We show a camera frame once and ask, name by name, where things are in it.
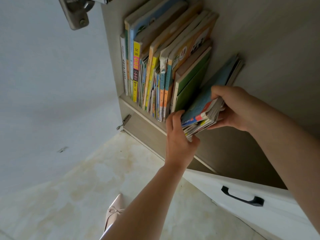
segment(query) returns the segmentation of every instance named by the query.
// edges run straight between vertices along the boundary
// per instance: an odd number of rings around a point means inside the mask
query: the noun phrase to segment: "woman's right hand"
[[[218,96],[225,101],[225,110],[219,113],[218,122],[210,126],[208,130],[232,126],[241,131],[249,131],[259,108],[268,107],[240,87],[212,86],[211,98],[216,99]]]

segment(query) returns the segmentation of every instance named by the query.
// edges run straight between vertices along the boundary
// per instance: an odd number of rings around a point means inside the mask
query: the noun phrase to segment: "green book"
[[[173,96],[171,101],[171,112],[178,111],[176,109],[177,98],[183,89],[189,84],[193,77],[203,68],[210,59],[210,51],[212,47],[208,47],[201,56],[190,66],[189,69],[174,83]]]
[[[206,71],[208,69],[209,60],[200,68],[200,70],[195,74],[195,76],[189,81],[189,83],[184,87],[184,89],[179,93],[175,102],[175,111],[185,109],[186,105],[194,94],[199,89],[203,78],[205,77]]]

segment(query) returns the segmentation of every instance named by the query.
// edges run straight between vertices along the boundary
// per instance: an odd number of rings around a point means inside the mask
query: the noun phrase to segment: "stack of books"
[[[182,125],[187,136],[216,122],[223,101],[202,106],[210,99],[205,91],[214,84],[232,85],[244,64],[233,56],[236,62],[231,69],[228,61],[200,88],[218,16],[203,10],[201,0],[190,6],[186,0],[149,0],[124,20],[120,41],[126,95],[162,122],[170,113],[185,109]]]

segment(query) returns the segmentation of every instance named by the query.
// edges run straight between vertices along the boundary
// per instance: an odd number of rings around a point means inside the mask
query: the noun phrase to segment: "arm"
[[[292,119],[242,88],[213,86],[227,108],[210,129],[232,126],[248,131],[320,232],[320,141]]]
[[[200,144],[195,136],[192,142],[187,140],[181,127],[183,112],[172,113],[166,120],[164,166],[114,222],[103,240],[160,238],[174,192]]]

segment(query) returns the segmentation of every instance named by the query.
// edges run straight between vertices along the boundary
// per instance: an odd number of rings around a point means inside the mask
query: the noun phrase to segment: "hand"
[[[248,131],[258,108],[266,105],[240,87],[212,86],[211,98],[216,99],[218,96],[223,98],[226,108],[219,113],[218,122],[210,126],[209,130],[232,126],[241,131]]]
[[[166,119],[167,144],[164,165],[185,171],[191,163],[200,144],[198,137],[188,141],[181,126],[181,115],[184,110],[171,113]]]

